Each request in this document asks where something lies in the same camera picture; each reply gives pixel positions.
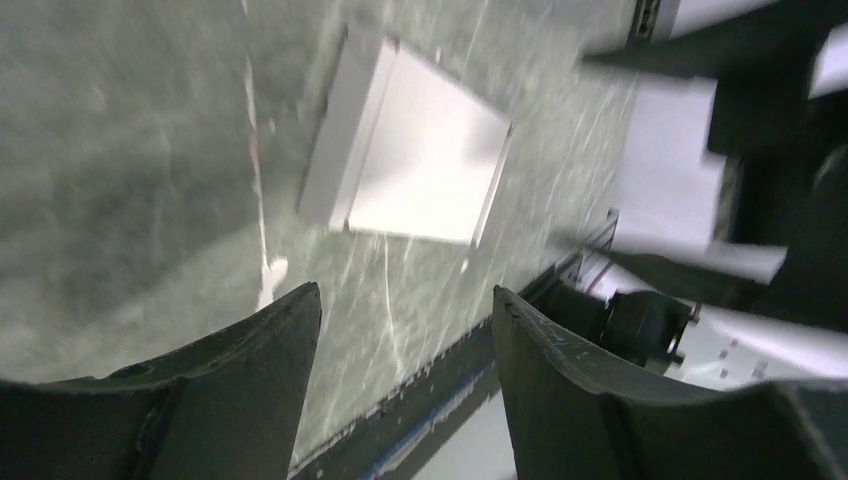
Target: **marble surface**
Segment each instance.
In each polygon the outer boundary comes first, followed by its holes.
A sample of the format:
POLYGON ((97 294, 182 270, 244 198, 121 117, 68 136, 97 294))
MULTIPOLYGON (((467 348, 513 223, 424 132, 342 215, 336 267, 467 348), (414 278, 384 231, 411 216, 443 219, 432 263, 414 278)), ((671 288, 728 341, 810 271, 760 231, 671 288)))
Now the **marble surface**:
POLYGON ((305 281, 324 322, 294 463, 602 218, 633 79, 578 70, 633 0, 0 4, 0 375, 102 376, 305 281), (384 26, 515 126, 476 249, 305 224, 345 19, 384 26))

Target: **black plastic part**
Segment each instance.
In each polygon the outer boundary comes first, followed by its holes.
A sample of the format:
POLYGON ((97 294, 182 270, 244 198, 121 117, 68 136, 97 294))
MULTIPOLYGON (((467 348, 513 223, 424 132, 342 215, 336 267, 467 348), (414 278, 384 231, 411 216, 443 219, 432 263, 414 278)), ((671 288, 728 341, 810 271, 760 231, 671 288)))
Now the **black plastic part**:
POLYGON ((606 302, 562 281, 552 285, 541 300, 533 304, 540 312, 583 338, 600 337, 609 318, 606 302))
POLYGON ((589 340, 640 367, 648 360, 683 362, 677 344, 694 321, 692 308, 657 292, 616 293, 600 334, 589 340))
POLYGON ((728 310, 747 311, 767 288, 749 278, 716 272, 651 253, 595 250, 595 254, 608 258, 616 266, 636 275, 665 295, 728 310))
POLYGON ((792 218, 814 195, 818 173, 848 143, 848 90, 824 95, 808 105, 810 120, 797 141, 785 149, 741 159, 731 241, 788 245, 796 228, 792 218))
POLYGON ((307 284, 101 380, 0 382, 0 478, 285 478, 320 316, 307 284))
POLYGON ((839 478, 846 385, 733 393, 650 373, 495 290, 493 335, 522 480, 839 478))
POLYGON ((848 154, 789 218, 786 260, 749 310, 848 333, 848 154))
POLYGON ((708 149, 762 154, 803 135, 813 114, 808 97, 816 56, 830 31, 846 21, 843 0, 778 0, 670 40, 631 40, 583 61, 718 80, 708 149))

